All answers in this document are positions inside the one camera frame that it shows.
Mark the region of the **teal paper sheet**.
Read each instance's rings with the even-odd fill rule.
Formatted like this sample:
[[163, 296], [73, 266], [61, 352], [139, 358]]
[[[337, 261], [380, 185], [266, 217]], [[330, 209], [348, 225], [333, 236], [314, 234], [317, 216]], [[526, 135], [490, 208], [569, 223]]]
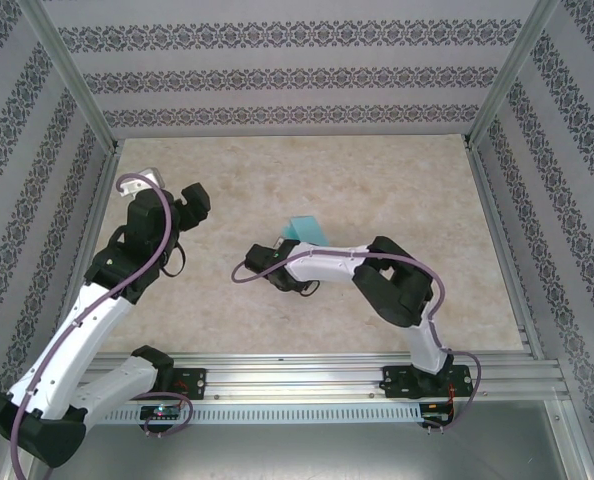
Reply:
[[283, 228], [283, 239], [297, 240], [316, 246], [329, 246], [328, 238], [314, 216], [293, 216]]

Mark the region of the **aluminium frame post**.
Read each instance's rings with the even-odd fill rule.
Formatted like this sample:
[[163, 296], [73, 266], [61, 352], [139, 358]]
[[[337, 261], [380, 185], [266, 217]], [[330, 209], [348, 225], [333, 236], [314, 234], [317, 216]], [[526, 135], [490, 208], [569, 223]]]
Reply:
[[464, 136], [465, 145], [469, 150], [481, 141], [558, 3], [559, 0], [536, 0], [470, 130]]
[[50, 19], [42, 0], [16, 0], [16, 2], [48, 53], [65, 86], [82, 110], [96, 138], [105, 151], [114, 152], [117, 139], [113, 135], [101, 108], [98, 106], [61, 34]]

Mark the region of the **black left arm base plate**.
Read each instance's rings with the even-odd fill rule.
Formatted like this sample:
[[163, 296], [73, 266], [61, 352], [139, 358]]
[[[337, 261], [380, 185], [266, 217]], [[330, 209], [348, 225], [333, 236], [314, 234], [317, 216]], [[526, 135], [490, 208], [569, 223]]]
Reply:
[[173, 370], [170, 392], [181, 394], [189, 400], [203, 400], [207, 371], [203, 368], [178, 368]]

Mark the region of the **aluminium table side rail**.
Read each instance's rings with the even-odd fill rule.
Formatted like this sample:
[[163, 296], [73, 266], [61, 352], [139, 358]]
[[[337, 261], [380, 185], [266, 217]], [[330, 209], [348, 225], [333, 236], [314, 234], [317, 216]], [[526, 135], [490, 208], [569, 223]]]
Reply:
[[544, 360], [545, 355], [535, 329], [529, 303], [521, 287], [485, 170], [478, 153], [467, 141], [464, 141], [464, 145], [518, 330], [526, 337], [526, 349], [532, 357], [536, 360]]
[[75, 263], [67, 278], [67, 290], [62, 297], [58, 315], [52, 325], [51, 335], [54, 335], [58, 331], [63, 321], [68, 316], [78, 296], [85, 272], [94, 255], [109, 196], [113, 190], [114, 179], [124, 144], [124, 140], [119, 140], [116, 143], [113, 152], [108, 155], [103, 168], [99, 172], [95, 190], [91, 197], [91, 202], [85, 217], [83, 230], [77, 238], [78, 244]]

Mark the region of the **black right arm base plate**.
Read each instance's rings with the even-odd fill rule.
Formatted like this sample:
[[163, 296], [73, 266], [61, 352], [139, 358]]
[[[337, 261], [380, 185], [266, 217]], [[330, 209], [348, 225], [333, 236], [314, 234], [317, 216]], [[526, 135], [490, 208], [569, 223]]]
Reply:
[[466, 398], [473, 393], [473, 380], [465, 365], [451, 365], [437, 375], [416, 369], [412, 365], [384, 366], [379, 387], [389, 399], [444, 398], [452, 393]]

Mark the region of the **aluminium mounting rail beam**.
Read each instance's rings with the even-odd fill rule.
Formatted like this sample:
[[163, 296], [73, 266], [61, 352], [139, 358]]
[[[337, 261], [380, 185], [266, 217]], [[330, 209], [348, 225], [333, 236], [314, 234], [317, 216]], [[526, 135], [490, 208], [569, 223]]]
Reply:
[[[556, 360], [521, 351], [478, 352], [478, 401], [568, 400]], [[382, 401], [382, 368], [405, 352], [353, 354], [172, 354], [177, 367], [203, 368], [206, 403], [366, 403]]]

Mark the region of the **grey sheet metal tray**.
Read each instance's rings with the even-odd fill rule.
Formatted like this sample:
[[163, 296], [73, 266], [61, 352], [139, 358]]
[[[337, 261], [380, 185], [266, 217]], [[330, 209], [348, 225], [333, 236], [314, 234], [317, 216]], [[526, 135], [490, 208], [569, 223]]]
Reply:
[[162, 439], [99, 426], [31, 480], [594, 480], [544, 402], [482, 402], [445, 433], [414, 423], [194, 425]]

